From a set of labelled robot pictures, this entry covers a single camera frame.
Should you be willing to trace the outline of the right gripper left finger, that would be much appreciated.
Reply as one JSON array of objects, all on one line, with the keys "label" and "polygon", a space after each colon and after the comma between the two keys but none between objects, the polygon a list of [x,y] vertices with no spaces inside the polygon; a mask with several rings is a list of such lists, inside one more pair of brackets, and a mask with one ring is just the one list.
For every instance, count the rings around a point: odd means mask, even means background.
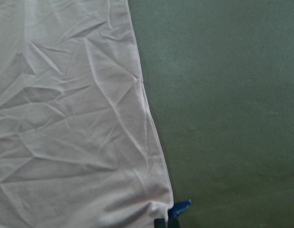
[{"label": "right gripper left finger", "polygon": [[164,218],[157,218],[154,220],[154,228],[166,228],[166,221]]}]

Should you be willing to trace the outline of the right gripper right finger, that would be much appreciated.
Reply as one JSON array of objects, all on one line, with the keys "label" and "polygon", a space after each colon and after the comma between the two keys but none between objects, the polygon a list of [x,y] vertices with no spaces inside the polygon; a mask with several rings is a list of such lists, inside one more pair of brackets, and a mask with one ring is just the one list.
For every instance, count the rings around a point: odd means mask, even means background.
[{"label": "right gripper right finger", "polygon": [[168,220],[168,228],[180,228],[180,224],[177,218],[171,218]]}]

